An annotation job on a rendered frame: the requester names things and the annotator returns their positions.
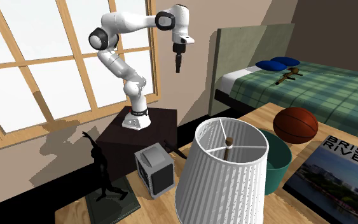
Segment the blue pillow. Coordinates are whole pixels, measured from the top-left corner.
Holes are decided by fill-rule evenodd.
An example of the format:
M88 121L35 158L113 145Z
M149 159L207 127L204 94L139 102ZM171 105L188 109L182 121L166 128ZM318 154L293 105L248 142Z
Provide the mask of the blue pillow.
M255 64L255 66L266 71L282 71L287 69L287 66L285 64L272 60L259 61Z
M271 61L279 62L287 67L294 67L300 64L300 61L290 57L274 57Z

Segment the dark robot stand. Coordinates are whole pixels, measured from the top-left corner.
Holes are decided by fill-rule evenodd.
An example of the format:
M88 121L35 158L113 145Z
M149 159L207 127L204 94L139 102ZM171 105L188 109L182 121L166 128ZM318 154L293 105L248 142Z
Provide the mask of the dark robot stand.
M177 111L175 109L149 108L151 125L133 130L122 126L130 112L125 106L100 134L95 142L107 159L111 181L122 178L137 169L134 153L155 143L177 147Z

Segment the brown wooden tool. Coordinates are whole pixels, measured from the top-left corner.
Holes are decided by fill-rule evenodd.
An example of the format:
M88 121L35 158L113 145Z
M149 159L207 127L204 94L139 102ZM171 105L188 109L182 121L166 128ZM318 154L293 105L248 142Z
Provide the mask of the brown wooden tool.
M289 72L285 73L281 79L275 82L275 84L279 85L284 80L295 80L296 78L294 78L293 75L301 76L301 74L299 74L299 69L297 67L289 68Z

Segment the wooden framed window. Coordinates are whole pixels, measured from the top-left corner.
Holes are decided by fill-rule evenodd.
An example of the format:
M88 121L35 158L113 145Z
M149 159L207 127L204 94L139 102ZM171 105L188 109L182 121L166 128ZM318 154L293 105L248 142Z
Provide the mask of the wooden framed window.
M155 1L0 0L0 148L127 106L88 35L103 14L152 15Z

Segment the grey box appliance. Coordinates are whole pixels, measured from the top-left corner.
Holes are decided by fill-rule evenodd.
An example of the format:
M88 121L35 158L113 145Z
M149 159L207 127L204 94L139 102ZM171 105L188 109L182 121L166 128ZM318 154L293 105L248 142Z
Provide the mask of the grey box appliance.
M174 160L155 143L134 153L137 172L152 199L158 198L175 186Z

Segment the orange basketball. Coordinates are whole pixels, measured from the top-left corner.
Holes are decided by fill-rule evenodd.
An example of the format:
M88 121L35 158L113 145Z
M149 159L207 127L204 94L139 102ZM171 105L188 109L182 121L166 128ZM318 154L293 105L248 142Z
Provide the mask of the orange basketball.
M304 108L291 107L277 113L273 119L273 130L281 140L291 144L302 144L313 139L318 132L316 117Z

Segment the black dancer figure on base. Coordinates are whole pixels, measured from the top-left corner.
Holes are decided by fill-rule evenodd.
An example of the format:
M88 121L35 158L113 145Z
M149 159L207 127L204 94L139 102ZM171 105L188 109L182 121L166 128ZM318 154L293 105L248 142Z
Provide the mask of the black dancer figure on base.
M92 144L90 151L93 158L91 176L95 178L98 189L88 194L91 224L117 224L122 219L140 208L126 177L111 181L107 171L107 158L101 147L84 132L83 136Z

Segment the bed with green plaid cover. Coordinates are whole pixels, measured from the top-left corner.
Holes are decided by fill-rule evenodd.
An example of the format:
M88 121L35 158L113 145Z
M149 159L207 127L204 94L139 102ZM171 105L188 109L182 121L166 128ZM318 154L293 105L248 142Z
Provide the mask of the bed with green plaid cover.
M302 61L292 80L265 71L262 60L285 55L294 24L219 28L209 113L225 104L246 113L269 102L302 107L317 120L358 137L358 72Z

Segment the white ribbed lamp shade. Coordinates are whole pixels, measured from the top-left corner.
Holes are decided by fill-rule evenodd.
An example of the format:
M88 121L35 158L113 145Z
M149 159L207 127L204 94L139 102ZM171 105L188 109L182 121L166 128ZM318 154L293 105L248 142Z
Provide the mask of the white ribbed lamp shade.
M268 152L265 135L249 123L202 122L176 188L181 224L263 224Z

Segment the teal round bin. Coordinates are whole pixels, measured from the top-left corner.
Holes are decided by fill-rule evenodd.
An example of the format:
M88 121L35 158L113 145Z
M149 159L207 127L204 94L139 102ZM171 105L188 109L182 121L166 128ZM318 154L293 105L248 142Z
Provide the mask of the teal round bin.
M269 195L279 187L292 161L292 153L288 145L279 137L263 129L261 132L269 143L265 183L265 195Z

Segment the river picture book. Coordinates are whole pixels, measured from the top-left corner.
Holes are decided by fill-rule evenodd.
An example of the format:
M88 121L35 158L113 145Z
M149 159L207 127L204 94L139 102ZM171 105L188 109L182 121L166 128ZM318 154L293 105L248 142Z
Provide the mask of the river picture book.
M332 224L358 224L358 146L326 137L283 189Z

